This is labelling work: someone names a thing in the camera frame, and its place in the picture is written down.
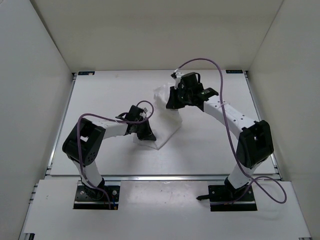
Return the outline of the white pleated skirt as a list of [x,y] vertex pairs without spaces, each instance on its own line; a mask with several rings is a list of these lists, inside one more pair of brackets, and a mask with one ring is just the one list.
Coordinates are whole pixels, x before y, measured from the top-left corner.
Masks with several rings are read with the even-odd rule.
[[171,83],[166,83],[153,90],[154,113],[149,119],[149,125],[156,137],[156,141],[139,140],[135,135],[133,142],[159,150],[182,126],[182,118],[178,110],[166,109],[170,97]]

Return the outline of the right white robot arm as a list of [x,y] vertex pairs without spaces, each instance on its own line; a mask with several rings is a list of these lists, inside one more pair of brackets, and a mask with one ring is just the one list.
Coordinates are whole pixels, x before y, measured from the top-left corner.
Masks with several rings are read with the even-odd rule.
[[198,107],[222,123],[227,132],[236,137],[237,164],[225,180],[224,187],[226,198],[236,200],[242,195],[242,189],[251,181],[257,167],[274,152],[270,125],[265,120],[257,121],[240,113],[224,102],[213,88],[204,88],[201,76],[197,72],[174,72],[171,77],[175,84],[169,88],[167,109]]

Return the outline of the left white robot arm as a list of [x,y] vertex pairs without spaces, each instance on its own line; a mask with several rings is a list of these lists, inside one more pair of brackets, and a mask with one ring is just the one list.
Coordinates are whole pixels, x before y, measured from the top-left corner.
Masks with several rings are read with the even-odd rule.
[[147,111],[136,105],[111,120],[94,122],[81,116],[64,141],[62,151],[77,167],[84,191],[93,200],[100,200],[107,194],[105,180],[95,163],[102,141],[131,134],[135,134],[140,141],[157,140],[150,127]]

